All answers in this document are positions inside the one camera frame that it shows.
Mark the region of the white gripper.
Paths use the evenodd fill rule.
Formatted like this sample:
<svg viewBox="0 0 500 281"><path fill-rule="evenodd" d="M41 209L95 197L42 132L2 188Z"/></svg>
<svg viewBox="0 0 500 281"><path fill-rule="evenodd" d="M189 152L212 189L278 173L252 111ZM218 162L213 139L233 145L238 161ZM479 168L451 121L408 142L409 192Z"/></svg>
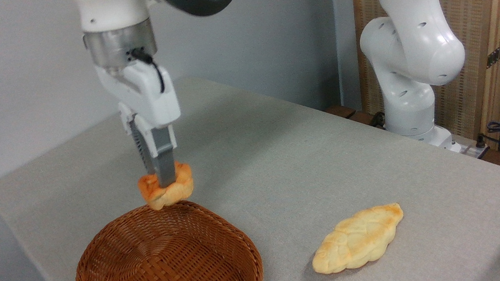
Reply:
<svg viewBox="0 0 500 281"><path fill-rule="evenodd" d="M124 130L133 138L147 174L156 174L160 187L170 186L177 179L173 155L177 142L174 127L169 124L181 112L167 70L138 60L118 70L99 66L95 70L104 88L119 101ZM155 127L146 132L147 144L137 126L137 114Z"/></svg>

